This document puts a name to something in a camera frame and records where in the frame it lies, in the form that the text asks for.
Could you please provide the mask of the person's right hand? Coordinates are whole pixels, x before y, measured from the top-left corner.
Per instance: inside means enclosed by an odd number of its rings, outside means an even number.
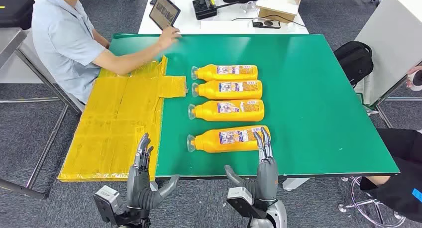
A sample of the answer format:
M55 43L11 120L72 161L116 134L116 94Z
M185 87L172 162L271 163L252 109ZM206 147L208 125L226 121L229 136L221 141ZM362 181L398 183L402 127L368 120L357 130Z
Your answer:
M157 44L159 45L160 50L164 50L171 46L174 42L178 41L179 37L181 37L180 30L169 26L162 31Z

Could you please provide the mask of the person's hand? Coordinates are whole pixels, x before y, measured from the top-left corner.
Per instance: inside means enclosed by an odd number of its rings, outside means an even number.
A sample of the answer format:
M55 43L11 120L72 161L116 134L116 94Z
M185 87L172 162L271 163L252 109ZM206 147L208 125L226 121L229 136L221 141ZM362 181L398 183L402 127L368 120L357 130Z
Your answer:
M407 81L406 81L406 85L407 88L411 88L413 86L413 77L412 74L414 74L415 72L421 70L422 67L421 66L415 66L412 67L411 69L408 70L407 72Z

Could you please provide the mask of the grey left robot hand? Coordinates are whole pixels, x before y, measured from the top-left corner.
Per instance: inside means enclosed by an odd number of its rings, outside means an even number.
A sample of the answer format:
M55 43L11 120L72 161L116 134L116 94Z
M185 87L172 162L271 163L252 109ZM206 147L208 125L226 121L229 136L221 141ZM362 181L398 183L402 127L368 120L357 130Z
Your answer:
M134 163L129 169L127 181L126 204L128 208L151 210L156 208L177 187L179 175L174 175L170 181L153 191L150 187L149 162L153 146L149 146L151 139L145 133L138 144Z

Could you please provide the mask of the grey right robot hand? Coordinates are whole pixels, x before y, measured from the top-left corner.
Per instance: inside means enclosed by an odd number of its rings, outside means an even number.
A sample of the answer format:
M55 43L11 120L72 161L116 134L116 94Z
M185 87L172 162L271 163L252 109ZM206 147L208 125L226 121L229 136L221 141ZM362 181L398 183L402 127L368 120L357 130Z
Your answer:
M246 188L253 198L262 201L277 199L278 166L273 157L271 138L264 127L260 133L254 132L258 147L259 163L255 179L243 179L238 176L230 165L225 165L227 178L236 186Z

